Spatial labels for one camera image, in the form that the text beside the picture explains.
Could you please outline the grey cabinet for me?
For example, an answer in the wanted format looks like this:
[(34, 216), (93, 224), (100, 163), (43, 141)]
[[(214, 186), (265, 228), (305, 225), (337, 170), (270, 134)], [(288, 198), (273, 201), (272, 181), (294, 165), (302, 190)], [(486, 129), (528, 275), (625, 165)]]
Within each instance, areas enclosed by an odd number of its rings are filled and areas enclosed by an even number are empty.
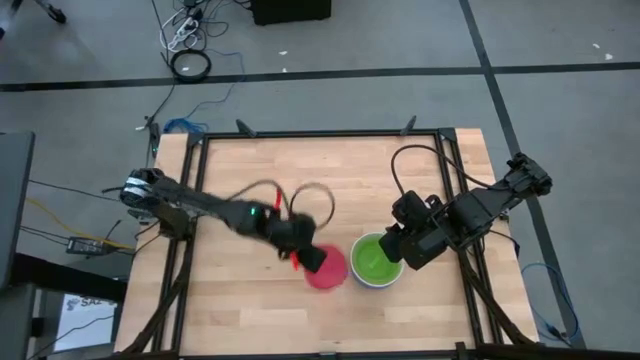
[(0, 292), (10, 284), (34, 142), (33, 132), (0, 133)]

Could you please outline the black power adapter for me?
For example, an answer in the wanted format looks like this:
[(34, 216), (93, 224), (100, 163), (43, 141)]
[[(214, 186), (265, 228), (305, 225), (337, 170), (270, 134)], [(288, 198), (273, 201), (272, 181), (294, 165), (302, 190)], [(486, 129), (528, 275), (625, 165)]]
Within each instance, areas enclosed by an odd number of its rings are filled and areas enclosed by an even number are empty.
[(101, 256), (105, 253), (102, 243), (83, 237), (70, 237), (66, 252), (73, 255)]

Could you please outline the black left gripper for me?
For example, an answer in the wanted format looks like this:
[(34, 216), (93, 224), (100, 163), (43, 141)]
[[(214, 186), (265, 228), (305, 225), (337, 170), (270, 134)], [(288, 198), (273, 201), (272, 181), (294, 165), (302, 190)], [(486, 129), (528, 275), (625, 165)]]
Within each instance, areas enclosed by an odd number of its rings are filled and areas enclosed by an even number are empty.
[(267, 241), (276, 248), (278, 255), (298, 252), (299, 263), (312, 273), (319, 271), (327, 257), (326, 250), (312, 243), (315, 231), (314, 219), (305, 213), (294, 213), (288, 219), (271, 214), (265, 225)]

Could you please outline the white printed sign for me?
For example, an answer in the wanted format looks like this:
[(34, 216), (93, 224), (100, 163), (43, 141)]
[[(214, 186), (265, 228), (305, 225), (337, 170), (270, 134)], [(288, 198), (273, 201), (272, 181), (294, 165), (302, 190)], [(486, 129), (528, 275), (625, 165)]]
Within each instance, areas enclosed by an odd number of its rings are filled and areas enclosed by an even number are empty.
[(110, 343), (116, 308), (111, 301), (65, 294), (54, 352)]

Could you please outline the black box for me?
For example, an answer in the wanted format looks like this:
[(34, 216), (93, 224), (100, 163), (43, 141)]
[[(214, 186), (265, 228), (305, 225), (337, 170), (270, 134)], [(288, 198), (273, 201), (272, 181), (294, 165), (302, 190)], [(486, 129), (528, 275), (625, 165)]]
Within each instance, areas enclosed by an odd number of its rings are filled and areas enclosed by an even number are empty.
[(256, 25), (324, 20), (331, 17), (332, 0), (250, 0)]

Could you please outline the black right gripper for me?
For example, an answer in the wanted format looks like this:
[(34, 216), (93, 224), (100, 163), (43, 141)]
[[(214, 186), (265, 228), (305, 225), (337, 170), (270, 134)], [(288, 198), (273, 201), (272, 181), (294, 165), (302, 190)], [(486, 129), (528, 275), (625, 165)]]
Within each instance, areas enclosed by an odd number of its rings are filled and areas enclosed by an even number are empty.
[(386, 228), (378, 241), (390, 262), (399, 263), (404, 260), (414, 270), (419, 270), (443, 254), (448, 247), (448, 234), (443, 229), (446, 205), (437, 195), (430, 195), (422, 200), (430, 209), (429, 216), (422, 225), (405, 227), (393, 217), (395, 223)]

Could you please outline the black stand leg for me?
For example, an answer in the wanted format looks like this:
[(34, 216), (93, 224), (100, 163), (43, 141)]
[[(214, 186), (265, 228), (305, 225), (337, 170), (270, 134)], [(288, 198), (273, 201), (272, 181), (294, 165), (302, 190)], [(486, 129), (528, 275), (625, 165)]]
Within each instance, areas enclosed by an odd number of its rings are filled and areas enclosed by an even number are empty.
[(55, 22), (65, 24), (67, 17), (60, 8), (53, 6), (49, 0), (34, 0), (36, 4)]

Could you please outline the black table frame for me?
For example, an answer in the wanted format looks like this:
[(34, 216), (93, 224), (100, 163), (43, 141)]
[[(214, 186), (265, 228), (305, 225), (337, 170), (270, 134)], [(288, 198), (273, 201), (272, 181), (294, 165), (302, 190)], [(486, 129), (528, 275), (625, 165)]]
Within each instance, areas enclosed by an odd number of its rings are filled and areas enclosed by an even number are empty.
[(168, 134), (132, 172), (150, 213), (121, 359), (514, 354), (535, 333), (502, 212), (549, 193), (515, 154), (496, 179), (477, 129)]

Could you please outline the pink translucent plastic bowl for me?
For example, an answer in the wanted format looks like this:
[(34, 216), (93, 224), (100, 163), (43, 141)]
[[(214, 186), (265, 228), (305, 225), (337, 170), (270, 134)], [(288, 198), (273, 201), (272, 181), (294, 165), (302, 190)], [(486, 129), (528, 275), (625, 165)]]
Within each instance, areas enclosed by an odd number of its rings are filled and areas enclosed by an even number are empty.
[(320, 245), (320, 248), (326, 252), (326, 258), (317, 272), (304, 272), (305, 281), (315, 289), (333, 289), (343, 284), (349, 275), (346, 257), (336, 246)]

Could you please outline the white power strip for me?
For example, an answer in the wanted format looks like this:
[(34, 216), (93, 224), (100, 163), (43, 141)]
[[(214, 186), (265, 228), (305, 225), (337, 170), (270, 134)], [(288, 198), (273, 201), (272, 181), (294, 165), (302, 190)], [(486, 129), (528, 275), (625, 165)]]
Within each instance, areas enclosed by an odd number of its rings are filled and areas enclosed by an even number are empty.
[(199, 28), (199, 22), (192, 17), (188, 17), (181, 26), (176, 30), (171, 40), (165, 41), (165, 48), (169, 52), (176, 52), (176, 47), (193, 35)]

